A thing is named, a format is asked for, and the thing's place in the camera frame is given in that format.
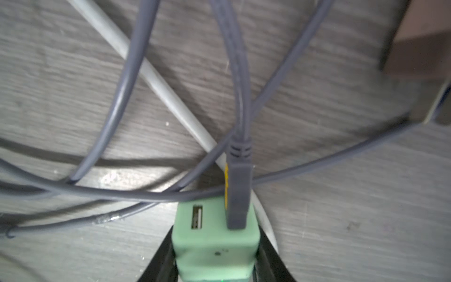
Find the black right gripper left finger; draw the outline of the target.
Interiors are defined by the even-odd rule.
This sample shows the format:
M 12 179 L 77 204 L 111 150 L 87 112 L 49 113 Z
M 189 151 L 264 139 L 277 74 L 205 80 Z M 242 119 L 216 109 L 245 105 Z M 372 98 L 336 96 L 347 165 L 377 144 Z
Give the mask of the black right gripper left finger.
M 170 228 L 162 244 L 137 282 L 176 282 L 176 256 Z

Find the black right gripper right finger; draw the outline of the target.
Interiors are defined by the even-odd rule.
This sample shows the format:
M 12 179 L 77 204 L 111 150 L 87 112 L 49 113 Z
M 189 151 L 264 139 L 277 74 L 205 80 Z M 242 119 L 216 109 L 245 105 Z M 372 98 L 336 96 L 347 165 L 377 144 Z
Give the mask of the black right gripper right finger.
M 253 281 L 296 282 L 263 229 L 260 229 L 260 242 L 256 253 Z

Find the green USB wall charger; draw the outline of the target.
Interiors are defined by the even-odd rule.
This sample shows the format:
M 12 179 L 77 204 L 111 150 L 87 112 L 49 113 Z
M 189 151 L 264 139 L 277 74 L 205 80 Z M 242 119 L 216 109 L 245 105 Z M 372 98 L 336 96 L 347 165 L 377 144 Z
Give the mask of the green USB wall charger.
M 227 228 L 224 198 L 177 205 L 171 240 L 184 282 L 248 282 L 260 242 L 254 208 L 242 230 Z

